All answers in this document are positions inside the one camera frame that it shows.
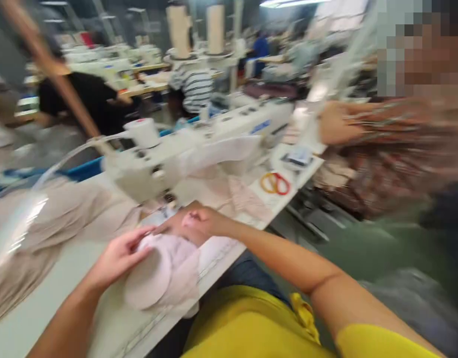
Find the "woman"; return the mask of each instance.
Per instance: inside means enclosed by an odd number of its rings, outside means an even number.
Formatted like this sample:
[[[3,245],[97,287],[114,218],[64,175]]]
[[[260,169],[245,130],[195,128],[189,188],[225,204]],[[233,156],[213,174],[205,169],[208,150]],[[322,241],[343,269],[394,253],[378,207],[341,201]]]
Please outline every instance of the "woman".
[[[388,1],[380,21],[405,15],[404,3]],[[359,218],[458,180],[458,0],[433,0],[431,7],[413,16],[414,24],[397,25],[386,53],[379,50],[378,95],[404,99],[329,102],[320,115],[320,138],[337,153],[325,153],[315,185]]]
[[[240,241],[268,267],[310,296],[341,356],[443,357],[394,313],[341,269],[319,255],[278,236],[229,219],[213,209],[187,213],[182,225],[206,236]],[[68,296],[28,358],[82,358],[103,292],[143,260],[150,249],[133,252],[145,227],[113,240],[83,281]],[[191,357],[335,357],[320,345],[312,308],[293,296],[283,299],[247,285],[217,290],[201,305],[184,347]]]

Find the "industrial sewing machine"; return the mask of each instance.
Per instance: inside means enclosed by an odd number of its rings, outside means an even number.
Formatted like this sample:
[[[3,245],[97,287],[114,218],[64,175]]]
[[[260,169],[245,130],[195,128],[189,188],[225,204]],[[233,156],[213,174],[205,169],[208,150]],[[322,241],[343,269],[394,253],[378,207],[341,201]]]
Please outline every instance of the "industrial sewing machine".
[[[208,123],[196,124],[161,138],[151,149],[132,148],[105,156],[102,168],[132,199],[143,203],[161,198],[182,180],[178,157],[189,150],[203,150],[205,145],[223,139],[256,135],[258,147],[246,160],[225,162],[227,174],[242,175],[253,167],[283,138],[294,110],[284,98],[263,99],[212,117]]]
[[[161,50],[154,45],[144,44],[141,45],[138,49],[134,49],[132,51],[134,54],[139,54],[143,61],[148,65],[156,65],[161,63]]]

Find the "black shirt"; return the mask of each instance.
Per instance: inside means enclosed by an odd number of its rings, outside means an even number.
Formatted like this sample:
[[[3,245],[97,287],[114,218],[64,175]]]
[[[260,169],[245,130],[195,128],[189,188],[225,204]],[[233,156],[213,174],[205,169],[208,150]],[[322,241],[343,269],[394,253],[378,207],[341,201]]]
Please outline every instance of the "black shirt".
[[[94,75],[73,72],[66,77],[102,134],[110,135],[123,130],[124,114],[107,102],[108,99],[117,97],[117,92],[113,88],[106,85],[102,78]],[[56,117],[59,112],[69,110],[50,79],[45,79],[40,84],[38,94],[41,112]]]

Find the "person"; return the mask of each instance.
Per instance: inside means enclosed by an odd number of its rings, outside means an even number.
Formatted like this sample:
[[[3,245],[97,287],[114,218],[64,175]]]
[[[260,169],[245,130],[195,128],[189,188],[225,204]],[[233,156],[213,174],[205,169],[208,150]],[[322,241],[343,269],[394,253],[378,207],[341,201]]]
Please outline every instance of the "person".
[[[193,118],[211,102],[213,78],[208,69],[181,65],[168,81],[168,109],[174,120]]]
[[[298,42],[283,54],[283,64],[266,66],[262,72],[262,79],[268,82],[287,82],[306,74],[309,68],[317,61],[319,41],[304,40],[300,34]]]
[[[72,71],[60,48],[51,46],[50,49],[53,55],[52,68],[69,80],[101,134],[122,132],[123,124],[128,121],[125,116],[135,111],[133,100],[118,93],[98,76]],[[67,104],[49,78],[39,84],[37,93],[40,101],[39,121],[42,124],[53,125],[62,114],[68,114]]]
[[[396,3],[390,2],[388,12],[391,7],[396,10]],[[397,71],[404,71],[392,76],[392,95],[403,98],[330,101],[319,115],[321,141],[332,150],[325,153],[315,186],[360,219],[377,218],[402,200],[420,199],[458,180],[458,0],[433,1],[433,12],[419,20],[405,26],[414,38],[407,32],[397,41],[416,44],[396,49],[404,58],[395,64]],[[379,71],[378,95],[390,90],[381,85],[385,72]]]
[[[254,52],[255,57],[269,56],[269,43],[267,42],[263,31],[257,32],[257,39],[254,42],[252,51]]]
[[[320,344],[314,312],[326,323],[345,358],[443,357],[355,280],[316,253],[208,207],[186,213],[182,225],[206,236],[238,240],[307,294],[313,305],[312,309],[299,295],[293,295],[290,304],[270,290],[245,285],[240,277],[236,285],[216,290],[201,303],[185,340],[183,357],[335,357]],[[150,255],[150,248],[133,250],[142,237],[148,231],[157,234],[165,229],[164,224],[143,227],[111,241],[27,357],[84,357],[103,292]]]

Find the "person's left hand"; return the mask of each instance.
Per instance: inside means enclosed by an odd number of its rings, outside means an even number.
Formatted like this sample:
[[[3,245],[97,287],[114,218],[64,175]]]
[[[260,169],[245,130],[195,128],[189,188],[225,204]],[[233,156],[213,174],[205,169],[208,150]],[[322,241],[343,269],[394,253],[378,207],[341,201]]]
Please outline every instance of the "person's left hand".
[[[141,239],[154,229],[155,226],[141,227],[110,241],[83,279],[85,286],[103,292],[124,273],[145,259],[152,248],[147,247],[140,251],[136,251],[136,248]]]

